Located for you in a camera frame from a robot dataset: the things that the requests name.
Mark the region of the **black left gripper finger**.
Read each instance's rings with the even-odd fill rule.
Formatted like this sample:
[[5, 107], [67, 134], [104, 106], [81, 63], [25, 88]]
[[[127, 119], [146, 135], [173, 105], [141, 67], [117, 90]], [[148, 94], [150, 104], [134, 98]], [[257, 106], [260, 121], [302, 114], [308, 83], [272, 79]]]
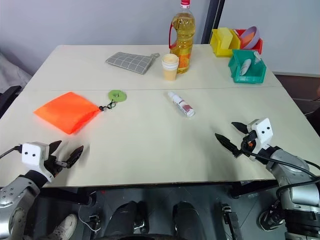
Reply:
[[81, 157], [83, 150], [83, 145], [76, 148], [65, 161], [65, 168], [71, 168]]
[[49, 157], [56, 157], [57, 154], [55, 153], [57, 151], [57, 149], [59, 148], [60, 144], [62, 143], [61, 140], [57, 140], [54, 142], [51, 142], [49, 144]]

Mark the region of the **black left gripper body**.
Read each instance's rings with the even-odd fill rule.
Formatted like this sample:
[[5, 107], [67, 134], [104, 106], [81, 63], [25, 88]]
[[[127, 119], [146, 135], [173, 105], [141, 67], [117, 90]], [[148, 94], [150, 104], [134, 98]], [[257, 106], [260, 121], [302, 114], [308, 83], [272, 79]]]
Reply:
[[64, 168], [69, 165], [69, 159], [64, 158], [63, 160], [58, 160], [54, 155], [49, 155], [48, 159], [44, 161], [44, 167], [53, 175], [55, 178]]

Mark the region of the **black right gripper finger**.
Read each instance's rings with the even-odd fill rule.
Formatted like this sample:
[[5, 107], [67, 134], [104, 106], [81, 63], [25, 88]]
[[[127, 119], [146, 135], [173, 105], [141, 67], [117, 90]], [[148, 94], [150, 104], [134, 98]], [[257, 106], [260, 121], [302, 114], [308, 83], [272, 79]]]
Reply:
[[231, 143], [231, 141], [227, 137], [218, 133], [215, 133], [214, 135], [216, 139], [220, 142], [220, 144], [223, 147], [225, 147], [228, 151], [230, 151], [234, 157], [239, 157], [242, 154], [242, 151], [238, 149], [236, 145]]
[[248, 126], [244, 123], [241, 122], [236, 122], [233, 121], [231, 123], [238, 131], [240, 131], [241, 133], [243, 133], [244, 135], [248, 135], [249, 131], [248, 131]]

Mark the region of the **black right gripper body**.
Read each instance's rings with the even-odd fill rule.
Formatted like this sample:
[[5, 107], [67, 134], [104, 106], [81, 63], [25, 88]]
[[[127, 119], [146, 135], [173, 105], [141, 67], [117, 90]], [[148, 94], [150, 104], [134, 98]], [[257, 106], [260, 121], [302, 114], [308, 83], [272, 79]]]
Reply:
[[241, 153], [247, 156], [248, 158], [256, 158], [256, 154], [253, 153], [257, 139], [257, 133], [255, 130], [250, 131], [243, 139], [240, 144]]

